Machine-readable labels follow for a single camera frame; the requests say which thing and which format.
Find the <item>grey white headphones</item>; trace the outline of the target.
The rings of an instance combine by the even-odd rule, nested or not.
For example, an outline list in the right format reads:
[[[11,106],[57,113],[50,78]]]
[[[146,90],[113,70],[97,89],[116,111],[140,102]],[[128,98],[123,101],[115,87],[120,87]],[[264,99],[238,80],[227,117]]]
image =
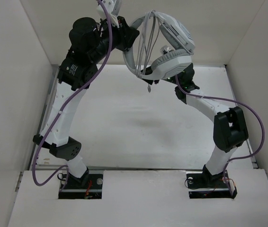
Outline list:
[[[153,47],[157,38],[153,38],[155,26],[158,25],[158,33],[169,42],[160,49],[161,56],[149,64]],[[168,79],[187,68],[192,63],[195,43],[191,33],[174,17],[155,10],[147,12],[130,24],[130,28],[137,30],[142,27],[139,38],[137,56],[134,56],[133,48],[123,52],[123,58],[127,68],[139,79],[161,80]]]

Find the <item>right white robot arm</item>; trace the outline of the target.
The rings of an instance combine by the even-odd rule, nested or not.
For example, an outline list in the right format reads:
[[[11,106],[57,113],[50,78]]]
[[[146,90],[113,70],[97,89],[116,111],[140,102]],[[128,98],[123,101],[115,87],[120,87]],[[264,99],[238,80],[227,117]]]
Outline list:
[[[243,110],[238,106],[231,108],[213,98],[206,98],[200,87],[193,82],[194,74],[193,64],[190,64],[179,74],[165,80],[177,85],[175,93],[180,101],[197,109],[214,124],[215,147],[201,174],[201,181],[207,186],[213,186],[223,176],[224,167],[235,150],[249,135]]]

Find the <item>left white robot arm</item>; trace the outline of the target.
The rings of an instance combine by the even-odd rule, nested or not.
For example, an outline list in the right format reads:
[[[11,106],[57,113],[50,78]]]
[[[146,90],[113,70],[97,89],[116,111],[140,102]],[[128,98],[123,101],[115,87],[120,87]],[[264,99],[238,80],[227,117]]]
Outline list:
[[[43,148],[65,160],[65,182],[72,178],[81,188],[89,180],[89,169],[79,155],[81,143],[69,136],[79,102],[103,70],[111,51],[129,50],[138,35],[139,31],[130,27],[122,16],[117,17],[116,25],[106,19],[98,24],[90,17],[83,17],[74,22],[69,32],[71,46],[58,70],[50,115],[42,132],[33,137],[38,146],[34,161]]]

